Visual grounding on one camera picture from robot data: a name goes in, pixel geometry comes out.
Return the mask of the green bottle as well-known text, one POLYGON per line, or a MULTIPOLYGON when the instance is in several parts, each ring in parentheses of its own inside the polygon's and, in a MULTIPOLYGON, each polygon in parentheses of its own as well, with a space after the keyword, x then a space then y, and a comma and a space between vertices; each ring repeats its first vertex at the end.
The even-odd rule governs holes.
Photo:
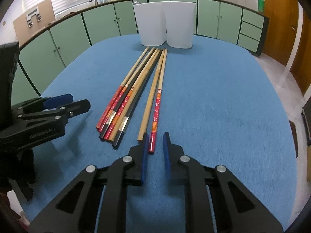
POLYGON ((265 1, 264 0, 258 0, 257 11, 263 14, 264 9, 265 9, 265 1))

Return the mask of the red floral chopstick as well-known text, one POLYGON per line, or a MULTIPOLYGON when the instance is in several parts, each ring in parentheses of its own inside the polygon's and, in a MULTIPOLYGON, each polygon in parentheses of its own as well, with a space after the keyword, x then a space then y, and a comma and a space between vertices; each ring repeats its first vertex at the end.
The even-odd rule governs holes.
POLYGON ((126 83, 128 82, 130 76, 133 74, 133 72, 135 71, 136 67, 138 66, 138 64, 140 63, 140 61, 143 59, 143 57, 145 56, 145 54, 147 53, 147 51, 149 50, 149 47, 147 46, 144 51, 142 52, 142 54, 139 56, 139 58, 136 60, 136 62, 134 63, 134 65, 131 67, 131 69, 129 70, 129 72, 127 73, 126 77, 123 79, 123 81, 121 82, 120 86, 118 87, 118 89, 115 91, 113 97, 111 98, 111 100, 109 101, 107 107, 105 108, 103 114, 101 115, 98 123, 96 124, 96 130, 99 131, 100 130, 100 126, 104 121, 104 118, 107 116, 111 106, 113 105, 113 103, 116 101, 118 95, 120 94, 120 92, 123 90, 124 86, 126 85, 126 83))

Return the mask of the brown cardboard board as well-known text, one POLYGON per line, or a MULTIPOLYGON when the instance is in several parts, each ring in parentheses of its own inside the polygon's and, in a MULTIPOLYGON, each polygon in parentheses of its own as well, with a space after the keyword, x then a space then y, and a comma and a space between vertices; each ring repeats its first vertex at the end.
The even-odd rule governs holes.
POLYGON ((22 46, 35 34, 55 21, 52 0, 45 0, 13 21, 16 38, 22 46))

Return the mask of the black chopstick silver band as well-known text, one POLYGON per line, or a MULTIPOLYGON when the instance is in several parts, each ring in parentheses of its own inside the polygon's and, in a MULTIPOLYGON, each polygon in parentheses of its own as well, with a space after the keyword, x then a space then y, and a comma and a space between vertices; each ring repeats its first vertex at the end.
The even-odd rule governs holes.
POLYGON ((127 113, 125 114, 125 117, 124 117, 124 119, 123 119, 117 133, 116 133, 116 136, 115 136, 114 140, 112 141, 112 146, 115 149, 117 149, 121 143, 121 140, 124 136, 124 133, 127 129, 128 124, 130 122, 131 116, 132 116, 132 114, 136 108, 136 104, 138 103, 138 101, 140 99, 141 93, 144 91, 144 87, 145 87, 146 83, 148 82, 150 75, 152 74, 154 68, 156 68, 159 58, 160 58, 160 55, 155 60, 155 63, 152 66, 152 68, 149 70, 147 77, 144 79, 142 85, 140 86, 140 88, 138 90, 138 93, 136 94, 132 104, 130 105, 130 108, 128 109, 127 113))

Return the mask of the cardboard box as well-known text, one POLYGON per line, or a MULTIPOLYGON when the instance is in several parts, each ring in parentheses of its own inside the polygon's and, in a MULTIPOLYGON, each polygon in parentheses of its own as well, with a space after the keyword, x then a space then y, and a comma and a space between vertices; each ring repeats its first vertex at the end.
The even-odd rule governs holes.
POLYGON ((311 182, 311 145, 307 147, 307 181, 311 182))

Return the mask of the red orange chopstick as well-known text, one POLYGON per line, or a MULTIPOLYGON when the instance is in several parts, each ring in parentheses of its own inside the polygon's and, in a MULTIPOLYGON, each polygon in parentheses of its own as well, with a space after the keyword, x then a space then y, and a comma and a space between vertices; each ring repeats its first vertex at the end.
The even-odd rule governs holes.
POLYGON ((140 78, 140 74, 144 71, 146 65, 151 63, 151 59, 155 58, 156 54, 159 52, 158 48, 152 48, 149 51, 148 55, 141 62, 139 67, 130 77, 129 82, 126 83, 123 90, 121 90, 120 95, 116 99, 116 103, 113 104, 112 110, 109 111, 109 115, 105 118, 105 121, 102 125, 102 129, 99 135, 100 140, 108 140, 115 124, 117 123, 121 113, 123 112, 131 94, 135 88, 136 81, 140 78))

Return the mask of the red white-flower chopstick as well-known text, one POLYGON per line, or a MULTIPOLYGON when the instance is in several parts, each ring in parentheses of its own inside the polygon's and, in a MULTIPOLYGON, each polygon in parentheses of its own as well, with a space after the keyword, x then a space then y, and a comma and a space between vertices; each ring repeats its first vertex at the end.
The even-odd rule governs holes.
POLYGON ((162 94, 162 86, 163 86, 163 79, 164 79, 164 71, 166 67, 166 60, 167 60, 168 49, 164 49, 164 55, 162 60, 162 66, 160 71, 158 89, 156 92, 156 100, 155 100, 155 109, 153 113, 153 120, 152 120, 152 127, 151 127, 151 138, 150 138, 150 146, 149 146, 149 154, 155 153, 155 146, 156 146, 156 133, 158 130, 158 122, 160 116, 160 104, 161 104, 161 94, 162 94))

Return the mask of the plain bamboo chopstick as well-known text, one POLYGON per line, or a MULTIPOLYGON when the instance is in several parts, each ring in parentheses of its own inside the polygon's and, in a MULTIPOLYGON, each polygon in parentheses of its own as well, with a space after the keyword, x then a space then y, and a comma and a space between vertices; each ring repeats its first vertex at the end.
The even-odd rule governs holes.
POLYGON ((152 68, 152 66, 155 63, 155 60, 158 58, 161 52, 162 50, 160 48, 157 48, 155 52, 152 54, 145 68, 142 70, 142 72, 138 76, 138 79, 135 81, 134 85, 132 86, 131 90, 126 96, 125 98, 126 102, 122 103, 120 109, 118 110, 117 115, 114 117, 112 124, 111 124, 112 126, 109 128, 107 134, 105 134, 105 137, 104 137, 105 140, 108 140, 110 142, 114 140, 116 133, 125 117, 125 114, 127 113, 128 109, 130 108, 130 105, 132 104, 134 100, 134 97, 138 93, 140 86, 142 85, 144 79, 147 77, 149 70, 152 68))

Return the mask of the black glass cabinet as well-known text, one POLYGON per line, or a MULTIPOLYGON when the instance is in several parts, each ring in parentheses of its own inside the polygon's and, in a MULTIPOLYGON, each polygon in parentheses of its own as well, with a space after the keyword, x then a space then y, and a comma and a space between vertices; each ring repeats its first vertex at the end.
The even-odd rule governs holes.
POLYGON ((307 145, 310 146, 311 143, 311 98, 306 102, 306 104, 302 108, 301 112, 305 131, 306 131, 306 139, 307 139, 307 145))

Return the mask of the wooden door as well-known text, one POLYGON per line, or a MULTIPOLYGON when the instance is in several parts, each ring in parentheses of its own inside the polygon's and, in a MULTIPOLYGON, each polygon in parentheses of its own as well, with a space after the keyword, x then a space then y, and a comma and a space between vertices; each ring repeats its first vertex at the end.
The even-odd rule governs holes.
POLYGON ((303 26, 298 50, 290 69, 295 81, 304 95, 310 86, 310 19, 303 11, 303 26))
POLYGON ((269 25, 263 53, 287 65, 298 26, 298 0, 265 0, 264 15, 269 25))

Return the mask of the plain wooden chopstick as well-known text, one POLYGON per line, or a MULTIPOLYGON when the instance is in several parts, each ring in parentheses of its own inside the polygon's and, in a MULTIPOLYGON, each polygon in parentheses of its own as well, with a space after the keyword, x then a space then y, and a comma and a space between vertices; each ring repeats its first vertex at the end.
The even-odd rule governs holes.
POLYGON ((144 110, 141 126, 140 126, 140 129, 139 129, 139 134, 138 134, 138 138, 137 138, 137 141, 139 141, 139 142, 143 140, 143 135, 147 131, 149 117, 150 117, 151 108, 152 108, 152 104, 153 104, 153 99, 154 99, 155 92, 156 92, 155 88, 157 86, 158 79, 159 79, 159 76, 160 76, 161 67, 162 67, 163 58, 164 58, 164 53, 165 53, 165 51, 162 50, 160 58, 158 60, 158 64, 156 66, 155 75, 153 77, 153 81, 152 81, 151 88, 150 88, 150 91, 149 91, 149 96, 148 96, 147 103, 146 103, 146 106, 145 106, 145 110, 144 110))

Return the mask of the black silver-band chopstick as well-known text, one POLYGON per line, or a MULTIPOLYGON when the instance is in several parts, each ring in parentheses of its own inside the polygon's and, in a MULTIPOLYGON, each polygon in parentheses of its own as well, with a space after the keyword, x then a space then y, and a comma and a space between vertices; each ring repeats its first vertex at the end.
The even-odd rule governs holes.
POLYGON ((146 63, 152 56, 155 51, 155 47, 149 48, 146 47, 141 56, 138 58, 136 63, 133 65, 129 73, 126 75, 125 79, 122 81, 121 85, 115 92, 113 98, 111 99, 110 103, 108 104, 106 110, 104 111, 102 117, 100 118, 96 128, 98 129, 100 135, 100 140, 104 140, 105 134, 107 133, 108 129, 110 128, 114 117, 116 116, 119 108, 121 107, 122 103, 126 99, 127 94, 131 90, 132 86, 134 85, 135 81, 139 77, 141 71, 145 67, 146 63))

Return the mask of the brown wooden stool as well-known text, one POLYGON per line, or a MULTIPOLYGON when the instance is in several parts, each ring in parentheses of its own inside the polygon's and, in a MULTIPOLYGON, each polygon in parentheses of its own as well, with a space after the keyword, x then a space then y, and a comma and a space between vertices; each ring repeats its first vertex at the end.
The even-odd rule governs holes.
POLYGON ((296 154, 296 157, 298 157, 298 139, 297 139, 296 126, 295 126, 295 124, 291 120, 289 121, 289 124, 290 124, 290 128, 291 128, 291 131, 292 131, 292 136, 293 136, 293 140, 294 140, 295 154, 296 154))

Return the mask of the blue table cloth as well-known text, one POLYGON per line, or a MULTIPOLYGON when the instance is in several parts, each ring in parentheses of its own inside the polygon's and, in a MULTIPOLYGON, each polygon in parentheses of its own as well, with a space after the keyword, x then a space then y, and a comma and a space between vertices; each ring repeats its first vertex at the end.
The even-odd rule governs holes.
MULTIPOLYGON (((34 196, 21 202, 29 220, 86 166, 108 166, 137 144, 149 85, 118 149, 99 139, 96 124, 143 49, 138 35, 101 41, 43 92, 72 94, 91 107, 69 120, 63 137, 34 148, 34 196)), ((128 189, 127 232, 184 232, 184 189, 167 181, 165 132, 201 164, 225 165, 283 228, 289 226, 297 183, 292 132, 272 83, 247 50, 199 36, 188 50, 168 50, 155 153, 148 157, 145 184, 128 189)))

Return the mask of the white twin utensil holder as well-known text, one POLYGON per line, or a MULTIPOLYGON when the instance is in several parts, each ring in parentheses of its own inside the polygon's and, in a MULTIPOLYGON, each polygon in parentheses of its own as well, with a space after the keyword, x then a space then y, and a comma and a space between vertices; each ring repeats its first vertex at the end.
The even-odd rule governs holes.
POLYGON ((133 5, 141 44, 190 49, 193 46, 196 4, 164 1, 133 5))

